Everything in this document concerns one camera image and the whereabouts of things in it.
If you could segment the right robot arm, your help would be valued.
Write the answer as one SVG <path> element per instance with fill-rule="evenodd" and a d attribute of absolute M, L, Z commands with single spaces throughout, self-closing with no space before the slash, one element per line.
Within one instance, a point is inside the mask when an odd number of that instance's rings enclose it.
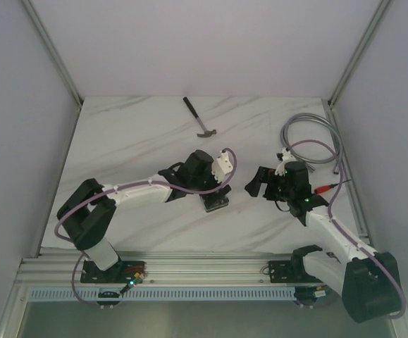
<path fill-rule="evenodd" d="M 286 203 L 290 214 L 323 242 L 292 252 L 287 267 L 296 280 L 311 278 L 330 287 L 356 323 L 403 311 L 395 257 L 365 244 L 330 213 L 330 203 L 312 190 L 305 164 L 259 167 L 245 190 L 257 197 L 262 186 L 265 200 Z"/>

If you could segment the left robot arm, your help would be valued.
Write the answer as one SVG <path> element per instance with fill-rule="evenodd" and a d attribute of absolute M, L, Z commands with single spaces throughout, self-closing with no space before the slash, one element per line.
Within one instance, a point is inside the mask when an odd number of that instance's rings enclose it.
<path fill-rule="evenodd" d="M 236 168 L 236 155 L 229 148 L 217 158 L 196 150 L 186 161 L 145 180 L 115 185 L 103 185 L 94 178 L 85 180 L 58 210 L 54 233 L 90 259 L 103 281 L 114 283 L 123 267 L 106 231 L 119 206 L 136 208 L 197 195 L 204 210 L 212 212 L 228 205 L 229 182 Z"/>

